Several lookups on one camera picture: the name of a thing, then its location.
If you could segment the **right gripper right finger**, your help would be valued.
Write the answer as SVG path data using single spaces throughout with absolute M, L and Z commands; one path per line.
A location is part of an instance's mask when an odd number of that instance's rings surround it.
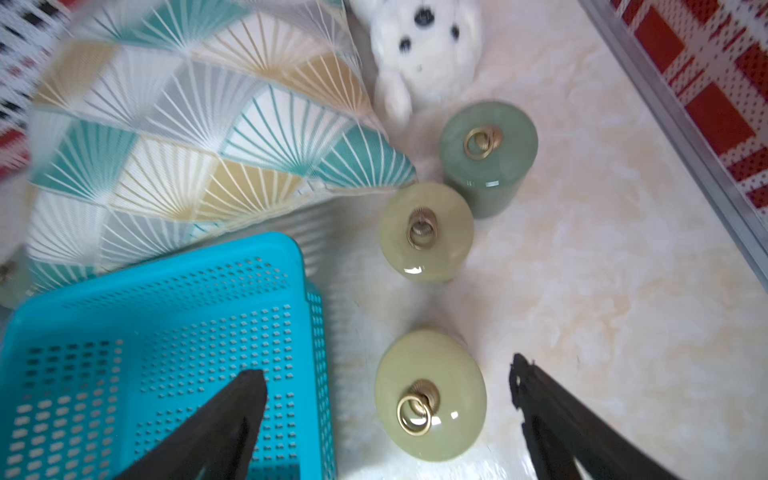
M 538 365 L 517 353 L 510 365 L 512 404 L 539 479 L 674 479 Z

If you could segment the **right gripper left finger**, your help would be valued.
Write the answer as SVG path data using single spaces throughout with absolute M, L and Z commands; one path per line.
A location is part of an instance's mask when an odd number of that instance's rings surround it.
M 264 372 L 245 370 L 120 479 L 244 479 L 268 391 Z

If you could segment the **teal plastic basket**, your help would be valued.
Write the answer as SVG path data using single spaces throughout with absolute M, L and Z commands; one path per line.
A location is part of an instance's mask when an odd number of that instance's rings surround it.
M 268 392 L 248 477 L 335 478 L 323 305 L 287 235 L 35 296 L 1 343 L 1 475 L 111 479 L 245 370 Z

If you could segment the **light green tea canister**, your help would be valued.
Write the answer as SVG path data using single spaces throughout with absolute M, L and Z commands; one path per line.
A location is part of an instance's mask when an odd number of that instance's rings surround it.
M 447 283 L 464 265 L 474 240 L 474 218 L 451 187 L 419 182 L 398 191 L 379 222 L 379 244 L 389 265 L 420 283 Z

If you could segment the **dark green tea canister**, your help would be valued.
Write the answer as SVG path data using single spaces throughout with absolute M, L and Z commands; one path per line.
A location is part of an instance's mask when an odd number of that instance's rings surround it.
M 30 296 L 31 285 L 28 259 L 19 247 L 1 263 L 1 306 L 16 310 Z

